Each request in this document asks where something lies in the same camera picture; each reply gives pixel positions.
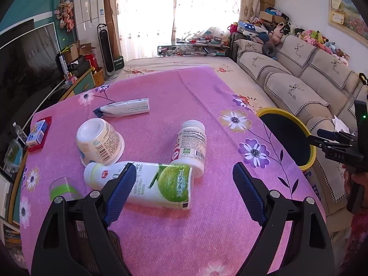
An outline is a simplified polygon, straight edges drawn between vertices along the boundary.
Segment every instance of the plastic bottle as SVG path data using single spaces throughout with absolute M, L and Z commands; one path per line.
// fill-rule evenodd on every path
M 27 142 L 27 135 L 25 134 L 25 132 L 23 131 L 23 129 L 17 125 L 15 122 L 13 123 L 13 127 L 15 128 L 15 132 L 16 134 L 19 136 L 19 138 L 21 139 L 21 141 L 26 144 Z
M 137 169 L 137 179 L 127 202 L 153 207 L 189 209 L 193 188 L 192 168 L 188 165 L 154 164 L 124 161 L 104 166 L 89 163 L 84 170 L 85 183 L 101 190 L 113 178 L 117 178 L 127 163 Z
M 198 178 L 205 171 L 205 157 L 205 126 L 198 120 L 187 120 L 178 133 L 171 163 L 191 166 L 193 176 Z

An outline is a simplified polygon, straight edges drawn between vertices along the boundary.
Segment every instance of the tv screen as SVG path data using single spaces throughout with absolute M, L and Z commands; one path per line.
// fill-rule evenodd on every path
M 33 29 L 0 47 L 0 165 L 16 122 L 29 133 L 29 119 L 64 80 L 55 57 L 60 52 L 54 23 Z

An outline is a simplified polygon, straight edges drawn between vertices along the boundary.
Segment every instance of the refrigerator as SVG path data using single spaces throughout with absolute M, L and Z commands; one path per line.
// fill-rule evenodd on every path
M 104 0 L 73 0 L 75 26 L 80 44 L 91 43 L 100 66 L 104 66 L 98 41 L 97 26 L 105 24 Z

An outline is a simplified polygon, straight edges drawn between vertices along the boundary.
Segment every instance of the red tray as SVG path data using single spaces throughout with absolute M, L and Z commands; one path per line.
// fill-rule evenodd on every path
M 45 140 L 46 140 L 46 136 L 47 136 L 47 133 L 49 132 L 49 129 L 50 129 L 50 125 L 51 125 L 51 122 L 52 122 L 52 119 L 51 119 L 51 116 L 48 116 L 48 117 L 45 117 L 45 118 L 41 118 L 40 120 L 38 121 L 41 121 L 41 120 L 46 120 L 46 123 L 47 123 L 47 129 L 45 131 L 45 134 L 43 135 L 43 138 L 42 138 L 42 141 L 41 141 L 41 144 L 38 144 L 38 145 L 35 145 L 35 146 L 32 146 L 32 147 L 29 147 L 27 148 L 27 150 L 29 152 L 32 152 L 34 150 L 38 150 L 38 149 L 41 149 L 43 148 L 44 144 L 45 144 Z

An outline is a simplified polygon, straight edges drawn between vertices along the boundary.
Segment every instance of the barcode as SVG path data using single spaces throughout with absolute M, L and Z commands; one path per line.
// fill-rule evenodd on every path
M 110 159 L 110 155 L 108 154 L 107 150 L 104 148 L 102 144 L 97 146 L 96 150 L 97 150 L 98 155 L 104 162 Z
M 205 158 L 205 156 L 203 155 L 203 153 L 199 152 L 198 150 L 196 150 L 196 151 L 194 152 L 194 155 L 195 155 L 196 157 L 199 157 L 201 160 L 204 160 L 204 158 Z

